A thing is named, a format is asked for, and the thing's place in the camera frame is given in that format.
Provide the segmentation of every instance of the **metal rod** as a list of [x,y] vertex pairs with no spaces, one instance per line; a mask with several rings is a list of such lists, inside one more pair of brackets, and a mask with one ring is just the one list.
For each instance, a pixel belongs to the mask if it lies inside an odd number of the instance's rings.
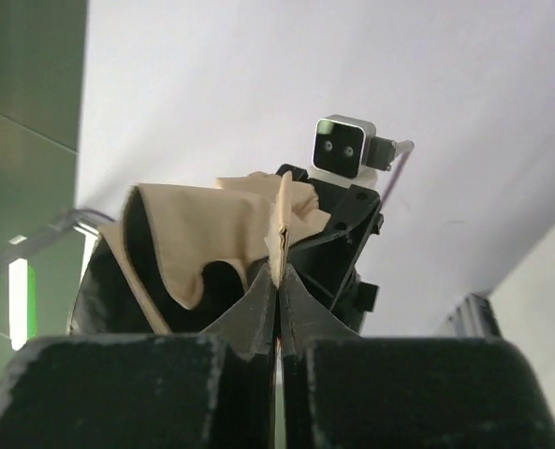
[[29,234],[23,241],[17,244],[9,243],[8,247],[0,252],[0,273],[8,269],[8,264],[11,262],[20,257],[28,258],[38,253],[53,244],[65,232],[73,229],[73,225],[77,222],[76,215],[75,210],[65,212],[34,233]]

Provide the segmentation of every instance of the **camera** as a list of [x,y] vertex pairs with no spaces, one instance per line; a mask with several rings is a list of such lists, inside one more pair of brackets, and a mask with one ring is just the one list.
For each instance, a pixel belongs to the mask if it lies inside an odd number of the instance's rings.
[[371,122],[329,115],[316,123],[313,165],[347,179],[358,176],[376,128]]
[[316,123],[313,167],[347,182],[374,182],[375,170],[391,170],[394,159],[413,148],[414,143],[409,140],[396,142],[378,137],[371,122],[329,115]]

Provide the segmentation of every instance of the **cable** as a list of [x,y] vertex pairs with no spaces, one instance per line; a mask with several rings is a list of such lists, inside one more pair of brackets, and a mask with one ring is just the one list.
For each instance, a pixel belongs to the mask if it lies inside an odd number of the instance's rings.
[[396,187],[396,184],[398,183],[398,179],[400,178],[400,175],[402,174],[402,171],[406,166],[406,162],[408,162],[408,158],[410,158],[410,153],[411,152],[405,152],[401,156],[400,162],[397,164],[396,169],[391,175],[391,179],[387,183],[387,187],[385,188],[383,194],[381,195],[381,202],[383,203],[384,206],[386,205],[387,200],[391,196],[393,189]]
[[110,217],[110,215],[107,215],[104,212],[101,212],[99,210],[96,209],[90,209],[90,208],[85,208],[85,209],[76,209],[77,212],[81,212],[81,213],[88,213],[90,215],[94,215],[96,217],[102,218],[103,220],[106,220],[109,223],[115,223],[115,220],[113,218]]

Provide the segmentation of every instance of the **metal frame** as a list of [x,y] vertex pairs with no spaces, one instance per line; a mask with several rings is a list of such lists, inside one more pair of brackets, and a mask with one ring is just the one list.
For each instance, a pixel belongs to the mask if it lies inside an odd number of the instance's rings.
[[486,296],[471,294],[448,315],[436,332],[440,337],[501,337],[493,308]]
[[19,258],[29,258],[51,246],[70,230],[76,230],[84,236],[98,236],[99,223],[87,210],[72,209],[54,217],[47,224],[16,243],[9,243],[0,252],[0,274],[8,269],[8,264]]

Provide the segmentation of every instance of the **white ceiling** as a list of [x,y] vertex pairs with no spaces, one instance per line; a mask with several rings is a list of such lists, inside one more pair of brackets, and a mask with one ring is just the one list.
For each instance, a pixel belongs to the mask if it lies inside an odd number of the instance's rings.
[[[359,271],[417,334],[555,222],[554,0],[91,0],[76,202],[306,167],[339,113],[416,143]],[[387,176],[380,180],[380,188]]]

